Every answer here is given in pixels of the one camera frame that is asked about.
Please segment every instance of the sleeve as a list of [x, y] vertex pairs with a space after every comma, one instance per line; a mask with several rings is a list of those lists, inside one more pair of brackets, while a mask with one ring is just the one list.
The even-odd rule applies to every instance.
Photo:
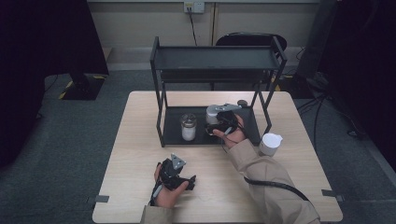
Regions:
[[[259, 156], [249, 140], [229, 150], [236, 171], [251, 180], [274, 181], [293, 186], [286, 169], [271, 157]], [[311, 202], [286, 189], [249, 186], [259, 206], [264, 223], [319, 223], [319, 215]]]
[[146, 205], [140, 224], [171, 224], [172, 221], [172, 209]]

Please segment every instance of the person's left hand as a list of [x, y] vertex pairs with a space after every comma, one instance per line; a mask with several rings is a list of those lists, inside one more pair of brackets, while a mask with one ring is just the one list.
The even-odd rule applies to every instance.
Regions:
[[[158, 179], [158, 175], [160, 174], [161, 164], [157, 166], [157, 169], [154, 173], [154, 180]], [[164, 208], [174, 208], [178, 196], [189, 186], [189, 181], [184, 181], [177, 189], [169, 190], [164, 185], [161, 189], [160, 193], [158, 194], [157, 198], [155, 199], [155, 204], [159, 207]]]

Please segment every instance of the glass jar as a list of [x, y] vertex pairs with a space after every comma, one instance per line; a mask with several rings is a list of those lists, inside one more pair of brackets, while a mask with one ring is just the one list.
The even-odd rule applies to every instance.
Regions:
[[184, 114], [180, 118], [181, 136], [186, 141], [191, 141], [195, 138], [197, 118], [193, 114]]

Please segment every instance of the black shelf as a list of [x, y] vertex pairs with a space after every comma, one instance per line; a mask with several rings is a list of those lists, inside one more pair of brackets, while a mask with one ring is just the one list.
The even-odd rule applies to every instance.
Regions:
[[[249, 139], [254, 145], [258, 145], [261, 137], [253, 112], [254, 102], [259, 96], [267, 121], [264, 133], [268, 133], [272, 124], [267, 107], [286, 61], [287, 58], [275, 36], [271, 46], [254, 47], [163, 47], [160, 46], [157, 36], [150, 56], [150, 65], [159, 107], [157, 131], [162, 147], [165, 145], [213, 145], [220, 143], [217, 137], [210, 136], [205, 132], [206, 107], [176, 107], [169, 106], [167, 103], [165, 83], [199, 82], [249, 82], [256, 84], [255, 94], [250, 105], [235, 111], [235, 113], [241, 113], [246, 123], [245, 127], [248, 127]], [[161, 78], [161, 94], [158, 75]], [[271, 80], [271, 78], [273, 81], [269, 83], [269, 89], [267, 89], [269, 94], [264, 99], [260, 85], [264, 80]], [[165, 116], [162, 131], [163, 106], [165, 106]], [[193, 141], [185, 141], [181, 137], [179, 118], [185, 113], [193, 113], [198, 118], [196, 136]]]

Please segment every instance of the wooden table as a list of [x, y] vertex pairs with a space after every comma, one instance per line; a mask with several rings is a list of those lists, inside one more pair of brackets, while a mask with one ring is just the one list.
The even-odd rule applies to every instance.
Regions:
[[[169, 105], [236, 104], [251, 102], [253, 92], [244, 91], [169, 91]], [[311, 145], [304, 125], [287, 92], [275, 92], [269, 114], [271, 133], [283, 141], [274, 158], [317, 209], [321, 221], [340, 221], [343, 217], [334, 197], [322, 195], [331, 190]], [[260, 101], [255, 115], [261, 134], [266, 127]], [[238, 174], [221, 146], [161, 147], [156, 131], [158, 105], [155, 91], [133, 91], [128, 99], [119, 132], [106, 169], [99, 195], [109, 196], [97, 203], [92, 219], [96, 223], [138, 223], [149, 202], [158, 161], [176, 153], [187, 162], [180, 176], [197, 175], [194, 190], [185, 191], [175, 208], [175, 222], [261, 222], [248, 184]]]

